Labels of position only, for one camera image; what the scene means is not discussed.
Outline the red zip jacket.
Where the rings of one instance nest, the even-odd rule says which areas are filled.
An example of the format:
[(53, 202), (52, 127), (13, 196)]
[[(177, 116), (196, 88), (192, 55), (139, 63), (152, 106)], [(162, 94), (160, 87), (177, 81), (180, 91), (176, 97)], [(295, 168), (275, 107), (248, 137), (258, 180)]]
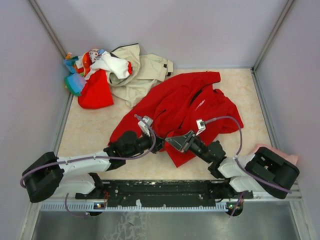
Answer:
[[(196, 120), (199, 119), (214, 119), (198, 135), (206, 145), (215, 142), (219, 134), (229, 134), (243, 128), (237, 106), (220, 89), (213, 88), (213, 84), (220, 80), (218, 72), (207, 71), (179, 74), (160, 83), (122, 118), (111, 134), (108, 145), (126, 131), (142, 136), (136, 116), (152, 118), (152, 129), (164, 141), (165, 138), (183, 136), (190, 130), (197, 132)], [(164, 152), (176, 167), (196, 157), (192, 152), (176, 150), (166, 141)]]

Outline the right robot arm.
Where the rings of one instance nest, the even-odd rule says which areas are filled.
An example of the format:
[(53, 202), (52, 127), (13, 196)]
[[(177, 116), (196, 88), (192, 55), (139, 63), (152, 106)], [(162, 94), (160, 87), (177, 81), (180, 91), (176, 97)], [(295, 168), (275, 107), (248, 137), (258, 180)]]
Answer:
[(227, 179), (223, 192), (229, 198), (253, 191), (283, 200), (300, 174), (296, 165), (266, 147), (246, 156), (228, 157), (218, 140), (206, 145), (192, 130), (167, 137), (165, 142), (181, 153), (193, 153), (207, 162), (215, 178)]

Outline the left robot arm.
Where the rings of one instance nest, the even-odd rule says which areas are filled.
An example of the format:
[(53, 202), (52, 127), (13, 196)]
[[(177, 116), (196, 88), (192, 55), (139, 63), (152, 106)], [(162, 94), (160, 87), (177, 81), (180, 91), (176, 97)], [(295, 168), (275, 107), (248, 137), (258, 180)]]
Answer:
[(137, 160), (163, 148), (163, 139), (153, 131), (141, 137), (133, 131), (124, 132), (102, 151), (82, 156), (57, 157), (46, 152), (23, 173), (20, 180), (30, 202), (39, 203), (67, 194), (101, 197), (104, 186), (97, 173), (115, 170), (128, 160)]

